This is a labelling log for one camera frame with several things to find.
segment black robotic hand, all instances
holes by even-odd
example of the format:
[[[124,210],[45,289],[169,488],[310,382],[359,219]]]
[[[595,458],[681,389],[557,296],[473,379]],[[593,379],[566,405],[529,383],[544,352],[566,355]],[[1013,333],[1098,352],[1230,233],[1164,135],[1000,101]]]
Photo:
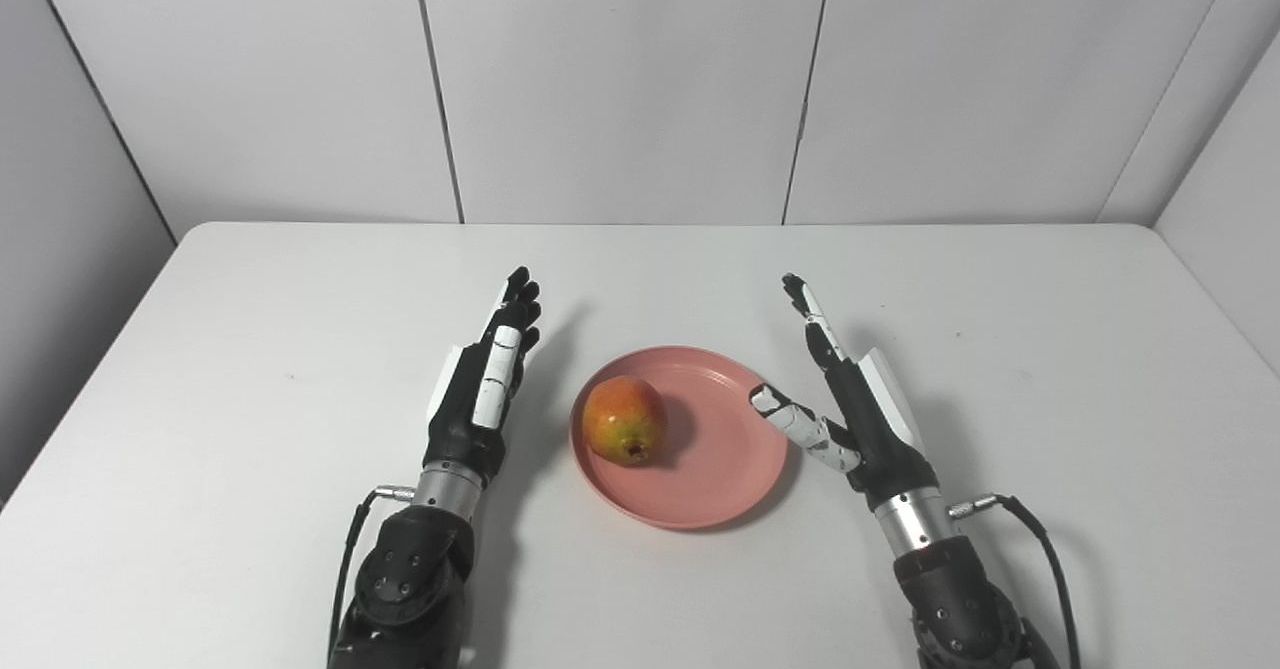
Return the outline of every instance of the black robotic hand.
[[[815,417],[769,385],[754,388],[749,399],[769,423],[865,495],[893,550],[893,574],[914,610],[922,669],[1006,669],[1023,659],[1037,669],[1057,669],[1033,624],[1019,622],[1009,599],[987,581],[973,542],[955,526],[956,518],[1016,500],[984,495],[947,507],[884,356],[873,349],[852,362],[809,285],[795,274],[782,278],[782,285],[805,319],[809,354],[822,368],[847,427]],[[1025,509],[1016,504],[1016,510]],[[1078,666],[1065,581],[1043,527],[1037,526],[1059,579],[1073,665]]]
[[[330,669],[457,666],[463,585],[475,563],[471,514],[506,455],[502,427],[524,377],[525,354],[538,344],[538,292],[529,269],[516,269],[480,340],[448,354],[431,397],[417,487],[379,487],[357,508],[338,579]],[[346,568],[375,496],[410,507],[383,522],[338,631]]]

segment cable connector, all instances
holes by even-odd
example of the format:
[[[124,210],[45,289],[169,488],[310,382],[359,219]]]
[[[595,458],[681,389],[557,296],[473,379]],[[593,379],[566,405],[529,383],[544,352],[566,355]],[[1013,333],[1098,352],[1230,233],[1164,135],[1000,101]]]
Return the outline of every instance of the cable connector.
[[[983,495],[974,496],[968,501],[955,501],[951,507],[947,507],[947,514],[951,519],[959,522],[960,519],[968,519],[979,510],[988,510],[992,507],[1000,504],[1000,498],[992,492],[983,492]]]
[[[413,495],[417,492],[413,487],[404,487],[399,485],[378,485],[374,490],[374,495],[380,499],[394,499],[397,501],[412,501]]]

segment pink plate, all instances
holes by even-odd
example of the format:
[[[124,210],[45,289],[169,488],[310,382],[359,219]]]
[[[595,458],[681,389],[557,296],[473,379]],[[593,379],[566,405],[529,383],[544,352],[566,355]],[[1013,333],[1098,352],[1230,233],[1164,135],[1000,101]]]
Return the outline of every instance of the pink plate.
[[[667,404],[662,454],[639,467],[595,455],[582,437],[582,405],[604,379],[644,379]],[[582,476],[613,507],[668,530],[722,524],[764,499],[786,462],[787,440],[748,400],[760,379],[723,356],[655,345],[604,365],[577,395],[570,436]]]

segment white wall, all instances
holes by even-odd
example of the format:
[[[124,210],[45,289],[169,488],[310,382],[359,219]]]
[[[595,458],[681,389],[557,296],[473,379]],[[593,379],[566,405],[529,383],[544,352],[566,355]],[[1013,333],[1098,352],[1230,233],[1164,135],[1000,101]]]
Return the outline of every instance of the white wall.
[[[178,235],[457,221],[417,0],[54,0]]]
[[[1215,3],[827,0],[787,221],[1094,221]]]
[[[1151,223],[1280,0],[55,0],[161,209]]]
[[[45,0],[0,0],[0,501],[169,240]]]
[[[777,224],[822,0],[428,0],[467,221]]]
[[[1156,230],[1280,372],[1280,41],[1240,90]]]

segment panel seam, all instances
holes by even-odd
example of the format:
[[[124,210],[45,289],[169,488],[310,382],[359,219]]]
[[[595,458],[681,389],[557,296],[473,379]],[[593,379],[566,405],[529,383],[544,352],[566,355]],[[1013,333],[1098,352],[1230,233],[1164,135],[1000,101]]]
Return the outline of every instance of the panel seam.
[[[1098,214],[1096,215],[1096,217],[1093,217],[1093,223],[1101,221],[1102,214],[1105,214],[1107,210],[1107,203],[1111,203],[1111,196],[1115,194],[1116,187],[1120,185],[1120,180],[1121,178],[1124,178],[1124,173],[1128,171],[1129,169],[1129,162],[1133,162],[1134,153],[1138,153],[1138,148],[1139,146],[1142,146],[1142,141],[1146,139],[1147,130],[1151,128],[1152,120],[1156,119],[1156,114],[1160,113],[1160,105],[1164,104],[1165,95],[1169,93],[1169,87],[1174,84],[1174,81],[1178,77],[1179,70],[1183,68],[1183,63],[1187,60],[1187,55],[1190,54],[1192,46],[1196,45],[1196,41],[1199,37],[1199,32],[1202,31],[1202,28],[1204,28],[1204,22],[1207,22],[1210,13],[1212,13],[1215,4],[1217,4],[1217,0],[1208,0],[1208,5],[1207,8],[1204,8],[1204,14],[1202,14],[1199,23],[1197,23],[1196,31],[1192,32],[1190,40],[1187,41],[1187,46],[1183,49],[1181,55],[1178,58],[1178,63],[1174,64],[1174,72],[1170,72],[1169,81],[1165,82],[1164,90],[1160,91],[1160,96],[1157,96],[1156,98],[1156,105],[1153,105],[1153,107],[1151,109],[1151,113],[1147,116],[1147,122],[1143,123],[1142,125],[1142,130],[1138,132],[1138,141],[1133,142],[1133,148],[1129,150],[1129,155],[1128,157],[1124,159],[1124,164],[1121,164],[1120,171],[1116,173],[1115,180],[1111,182],[1111,189],[1107,191],[1107,194],[1105,196],[1105,198],[1102,198],[1102,205],[1101,207],[1098,207]],[[1155,223],[1156,217],[1152,217],[1151,223],[1148,223],[1147,226],[1148,228],[1155,226]]]
[[[1204,295],[1208,297],[1208,301],[1211,301],[1213,308],[1219,310],[1222,317],[1226,319],[1226,322],[1231,324],[1233,330],[1235,330],[1235,333],[1238,333],[1238,335],[1243,338],[1244,343],[1248,344],[1249,349],[1253,350],[1253,354],[1257,356],[1258,359],[1262,359],[1262,365],[1265,365],[1266,368],[1271,368],[1271,374],[1275,374],[1276,379],[1280,379],[1280,367],[1277,367],[1276,365],[1271,365],[1271,359],[1267,359],[1267,356],[1262,354],[1262,349],[1260,349],[1257,342],[1253,342],[1253,338],[1249,336],[1248,333],[1244,333],[1244,327],[1240,326],[1240,324],[1235,321],[1235,317],[1233,317],[1233,315],[1228,312],[1226,306],[1222,306],[1221,301],[1217,301],[1217,297],[1213,295],[1210,287],[1207,287],[1206,283],[1201,280],[1197,272],[1192,271],[1192,267],[1187,262],[1187,258],[1183,258],[1183,255],[1179,255],[1178,249],[1174,249],[1174,246],[1170,244],[1167,237],[1162,235],[1160,230],[1156,230],[1156,228],[1153,228],[1152,232],[1156,232],[1156,235],[1160,237],[1160,240],[1165,243],[1165,249],[1169,249],[1169,253],[1174,255],[1174,258],[1178,260],[1178,262],[1181,265],[1183,271],[1185,271],[1188,276],[1192,278],[1192,281],[1196,281],[1196,285],[1199,288],[1199,290],[1204,293]]]
[[[431,67],[431,84],[435,87],[435,109],[440,114],[440,133],[444,136],[444,160],[449,166],[449,182],[453,185],[453,207],[458,212],[458,223],[466,224],[462,214],[462,189],[458,189],[458,168],[453,164],[453,139],[449,136],[449,118],[444,114],[444,91],[440,90],[440,69],[435,63],[435,40],[431,37],[431,22],[426,13],[426,0],[417,0],[417,10],[422,18],[422,36],[426,40],[426,59]]]
[[[787,210],[791,209],[791,187],[795,185],[796,162],[799,162],[800,159],[800,139],[804,139],[804,127],[809,118],[809,91],[813,90],[813,72],[814,67],[818,64],[818,41],[822,38],[822,22],[826,17],[827,0],[822,0],[822,3],[818,4],[818,27],[813,32],[813,51],[809,54],[809,75],[805,77],[804,98],[800,100],[800,123],[799,127],[796,127],[796,145],[791,151],[791,171],[787,173],[787,194],[782,200],[781,226],[786,226]]]
[[[106,105],[106,98],[102,96],[102,91],[97,87],[97,82],[93,81],[92,73],[88,72],[88,64],[84,63],[84,55],[81,54],[76,41],[72,40],[72,32],[67,28],[67,22],[63,20],[63,14],[58,10],[54,0],[45,0],[49,10],[54,14],[54,20],[58,22],[58,28],[63,32],[63,38],[67,40],[67,45],[72,50],[76,63],[79,64],[81,73],[84,75],[90,90],[93,92],[93,98],[97,100],[97,105],[102,109],[102,114],[106,118],[108,124],[111,127],[111,133],[115,136],[115,142],[119,142],[120,150],[124,151],[124,159],[128,160],[129,168],[133,169],[134,177],[138,177],[138,183],[142,185],[142,192],[146,193],[147,201],[151,203],[152,212],[156,214],[156,219],[160,219],[160,226],[164,226],[164,232],[169,235],[169,242],[178,246],[178,237],[173,233],[173,226],[169,226],[169,219],[165,217],[164,212],[160,210],[160,201],[156,201],[156,194],[151,191],[147,178],[142,177],[142,169],[138,168],[137,159],[133,159],[133,150],[129,148],[128,142],[124,141],[124,133],[120,132],[119,123],[115,122],[115,116],[111,114],[111,109]]]

